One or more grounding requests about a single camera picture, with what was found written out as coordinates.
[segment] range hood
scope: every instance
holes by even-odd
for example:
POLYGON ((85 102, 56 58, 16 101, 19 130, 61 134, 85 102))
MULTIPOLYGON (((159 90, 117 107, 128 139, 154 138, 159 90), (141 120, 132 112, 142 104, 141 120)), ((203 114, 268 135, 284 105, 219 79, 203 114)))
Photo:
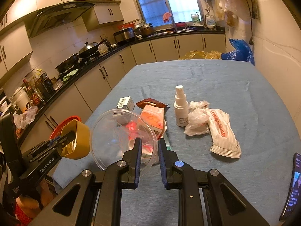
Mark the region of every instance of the range hood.
POLYGON ((93 6, 93 3, 77 1, 62 3, 48 8, 36 16, 29 32, 29 37, 34 37, 54 27, 70 23, 93 6))

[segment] person on screen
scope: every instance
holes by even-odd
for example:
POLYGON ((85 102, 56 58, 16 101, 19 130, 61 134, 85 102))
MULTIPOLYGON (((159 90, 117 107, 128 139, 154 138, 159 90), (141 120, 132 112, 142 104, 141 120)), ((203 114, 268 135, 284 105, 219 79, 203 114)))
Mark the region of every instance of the person on screen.
POLYGON ((301 173, 299 174, 298 179, 296 180, 293 189, 299 189, 300 185, 301 185, 301 173))

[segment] frying pan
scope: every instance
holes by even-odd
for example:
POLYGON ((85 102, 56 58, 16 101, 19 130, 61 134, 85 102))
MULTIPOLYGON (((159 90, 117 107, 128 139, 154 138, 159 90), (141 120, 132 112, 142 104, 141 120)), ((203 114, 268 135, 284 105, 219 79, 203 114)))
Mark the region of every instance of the frying pan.
POLYGON ((105 39, 102 40, 100 43, 92 42, 88 44, 85 43, 85 46, 79 51, 78 57, 81 59, 87 58, 91 56, 92 54, 96 53, 98 51, 99 45, 103 44, 105 42, 105 39))
POLYGON ((59 64, 56 70, 61 74, 68 70, 71 66, 77 64, 78 62, 78 55, 77 53, 73 54, 70 58, 66 59, 63 63, 59 64))

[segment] blue plastic bag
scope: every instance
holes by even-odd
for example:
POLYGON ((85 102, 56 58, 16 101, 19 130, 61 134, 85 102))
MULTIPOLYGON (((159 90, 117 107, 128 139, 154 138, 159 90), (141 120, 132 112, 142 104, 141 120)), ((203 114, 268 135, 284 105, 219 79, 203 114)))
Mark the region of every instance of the blue plastic bag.
POLYGON ((229 39, 229 41, 236 50, 229 53, 222 53, 222 59, 250 62, 255 66, 251 48, 244 40, 229 39))

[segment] clear plastic bowl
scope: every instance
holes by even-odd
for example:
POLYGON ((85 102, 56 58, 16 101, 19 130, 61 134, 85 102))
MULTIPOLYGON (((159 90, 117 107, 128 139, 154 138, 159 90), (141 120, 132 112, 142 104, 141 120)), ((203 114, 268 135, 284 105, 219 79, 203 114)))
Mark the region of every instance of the clear plastic bowl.
POLYGON ((158 140, 150 126, 136 113, 113 109, 103 113, 90 134, 90 149, 97 166, 105 170, 133 149, 136 137, 142 139, 140 175, 153 165, 158 152, 158 140))

